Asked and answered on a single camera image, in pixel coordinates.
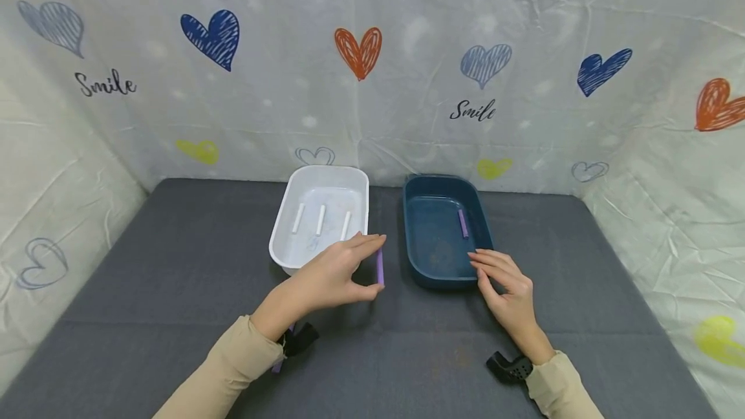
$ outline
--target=gray fabric mat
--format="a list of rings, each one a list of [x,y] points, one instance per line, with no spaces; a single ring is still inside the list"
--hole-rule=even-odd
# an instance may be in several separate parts
[[[268,243],[284,184],[166,180],[0,402],[2,418],[149,418],[283,271]],[[539,322],[607,418],[716,418],[580,200],[481,193],[495,247],[535,283]],[[372,188],[386,233],[376,302],[308,317],[321,338],[241,396],[230,418],[540,418],[484,361],[515,347],[476,290],[407,267],[401,189]],[[374,264],[356,275],[371,283]]]

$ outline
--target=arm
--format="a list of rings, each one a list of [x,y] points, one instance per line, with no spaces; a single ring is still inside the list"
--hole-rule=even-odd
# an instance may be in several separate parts
[[[533,282],[506,254],[478,249],[469,257],[492,314],[534,365],[526,384],[541,413],[549,419],[603,419],[572,362],[563,352],[554,350],[535,321]],[[490,278],[500,282],[505,295],[494,290]]]
[[[352,274],[383,246],[385,235],[356,234],[332,244],[241,316],[212,347],[153,419],[224,419],[252,381],[284,359],[276,341],[295,321],[324,307],[372,301],[382,285],[361,286]]]
[[[281,346],[241,316],[153,419],[224,419],[241,391],[283,357]]]

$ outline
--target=wrist device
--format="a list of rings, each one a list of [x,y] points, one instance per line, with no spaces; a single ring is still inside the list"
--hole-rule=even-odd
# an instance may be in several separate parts
[[[486,360],[486,366],[502,383],[520,383],[533,372],[533,363],[525,355],[521,354],[513,361],[508,361],[499,351],[495,351]]]
[[[277,342],[283,346],[285,356],[291,358],[307,350],[318,337],[318,331],[306,322],[303,328],[295,332],[288,329]]]

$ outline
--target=blue heart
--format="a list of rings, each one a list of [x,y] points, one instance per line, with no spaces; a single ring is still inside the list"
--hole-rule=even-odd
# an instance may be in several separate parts
[[[237,17],[229,10],[220,10],[212,15],[210,27],[205,28],[190,14],[181,16],[181,30],[200,52],[225,70],[230,71],[232,58],[237,50],[240,36]]]
[[[579,89],[584,92],[585,97],[589,97],[604,82],[621,71],[621,68],[631,58],[631,53],[631,48],[624,48],[614,53],[605,63],[603,63],[603,58],[599,54],[593,54],[585,58],[582,65],[579,66],[577,75],[577,84]]]
[[[489,52],[482,46],[469,48],[460,60],[460,72],[479,83],[484,89],[486,83],[505,67],[512,57],[512,48],[508,45],[496,45]]]
[[[39,257],[36,257],[36,249],[42,248],[45,251],[51,253],[61,268],[53,269],[48,268],[39,261]],[[16,284],[24,288],[24,290],[39,290],[52,283],[57,283],[62,280],[67,271],[67,258],[62,249],[59,248],[57,243],[47,238],[35,238],[26,244],[26,256],[34,263],[33,266],[24,268],[16,279]]]
[[[59,2],[44,2],[38,10],[25,1],[18,1],[16,6],[31,30],[54,45],[67,48],[83,58],[80,53],[83,19],[72,8]]]

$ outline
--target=white chalk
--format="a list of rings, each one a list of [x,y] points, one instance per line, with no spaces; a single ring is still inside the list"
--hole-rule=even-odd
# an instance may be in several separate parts
[[[325,216],[325,204],[321,205],[321,213],[318,216],[318,225],[316,225],[316,236],[321,236],[321,229],[323,228],[323,218]]]
[[[301,202],[300,207],[297,209],[297,215],[295,216],[295,224],[292,225],[292,234],[297,233],[297,228],[300,227],[300,218],[303,216],[303,210],[305,210],[305,203]]]
[[[347,228],[349,228],[349,219],[352,218],[352,212],[350,210],[347,210],[346,216],[344,216],[344,227],[341,228],[341,238],[339,238],[339,241],[344,241],[347,239]]]

